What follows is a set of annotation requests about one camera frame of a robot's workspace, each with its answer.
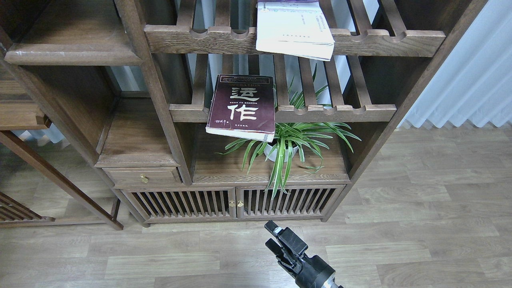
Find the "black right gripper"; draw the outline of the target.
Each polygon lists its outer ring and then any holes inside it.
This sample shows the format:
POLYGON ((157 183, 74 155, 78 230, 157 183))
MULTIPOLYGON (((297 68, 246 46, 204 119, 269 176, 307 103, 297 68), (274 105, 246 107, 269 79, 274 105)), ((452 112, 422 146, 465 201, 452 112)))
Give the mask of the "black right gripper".
POLYGON ((278 264, 295 280, 300 288, 336 288, 335 270, 318 255, 308 257, 308 245, 290 228, 281 228, 272 220, 264 228, 273 239, 266 246, 276 256, 278 264))

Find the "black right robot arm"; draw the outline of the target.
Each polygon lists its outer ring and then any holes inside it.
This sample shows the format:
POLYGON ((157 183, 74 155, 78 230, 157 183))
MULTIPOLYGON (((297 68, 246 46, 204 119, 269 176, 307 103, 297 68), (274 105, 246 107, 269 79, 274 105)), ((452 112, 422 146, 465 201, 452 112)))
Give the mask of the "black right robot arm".
POLYGON ((272 220, 264 227, 280 243, 269 239, 265 245, 300 288, 342 288, 335 283, 335 270, 318 255, 308 257, 307 244, 290 228, 282 228, 272 220))

